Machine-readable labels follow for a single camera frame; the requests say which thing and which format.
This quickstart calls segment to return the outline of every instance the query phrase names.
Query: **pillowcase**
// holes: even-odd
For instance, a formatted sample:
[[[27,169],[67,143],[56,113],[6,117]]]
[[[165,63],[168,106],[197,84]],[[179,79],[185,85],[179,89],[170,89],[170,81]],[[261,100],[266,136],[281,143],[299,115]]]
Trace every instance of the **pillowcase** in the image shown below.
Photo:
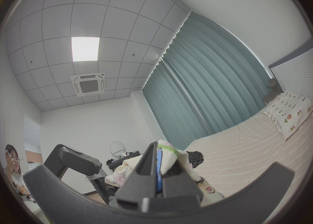
[[[306,120],[312,109],[310,98],[286,90],[265,108],[264,113],[274,121],[286,140]]]

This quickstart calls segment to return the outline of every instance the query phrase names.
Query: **ceiling air conditioner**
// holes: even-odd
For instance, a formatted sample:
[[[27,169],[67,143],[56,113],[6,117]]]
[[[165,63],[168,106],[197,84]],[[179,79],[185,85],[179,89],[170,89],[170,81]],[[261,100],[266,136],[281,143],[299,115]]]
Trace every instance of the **ceiling air conditioner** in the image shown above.
[[[104,93],[104,73],[87,73],[71,76],[78,97]]]

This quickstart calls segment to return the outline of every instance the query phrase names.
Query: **mattress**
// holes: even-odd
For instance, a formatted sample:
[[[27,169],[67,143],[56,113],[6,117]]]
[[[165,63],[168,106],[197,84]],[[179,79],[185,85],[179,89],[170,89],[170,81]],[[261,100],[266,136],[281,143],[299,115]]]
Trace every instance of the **mattress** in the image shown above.
[[[186,151],[199,151],[204,162],[195,171],[228,197],[254,181],[277,161],[295,177],[275,214],[301,183],[313,157],[313,116],[286,142],[264,109],[248,120],[217,134],[193,141]]]

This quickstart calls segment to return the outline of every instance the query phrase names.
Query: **window light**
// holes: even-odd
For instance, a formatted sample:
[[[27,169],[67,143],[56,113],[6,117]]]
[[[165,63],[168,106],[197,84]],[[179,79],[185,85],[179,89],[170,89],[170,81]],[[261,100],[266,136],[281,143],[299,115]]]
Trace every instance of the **window light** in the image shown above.
[[[100,38],[72,37],[73,61],[98,60]]]

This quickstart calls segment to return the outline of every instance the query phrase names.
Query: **green strap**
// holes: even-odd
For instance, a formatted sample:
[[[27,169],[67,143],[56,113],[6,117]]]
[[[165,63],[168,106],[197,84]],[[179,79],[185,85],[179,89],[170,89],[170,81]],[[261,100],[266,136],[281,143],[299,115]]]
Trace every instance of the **green strap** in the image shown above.
[[[178,158],[178,156],[179,156],[179,152],[178,152],[175,148],[172,148],[172,147],[167,146],[167,145],[160,145],[160,144],[158,144],[157,147],[158,147],[158,148],[165,149],[165,150],[167,150],[167,151],[170,151],[170,152],[174,153],[177,158]]]

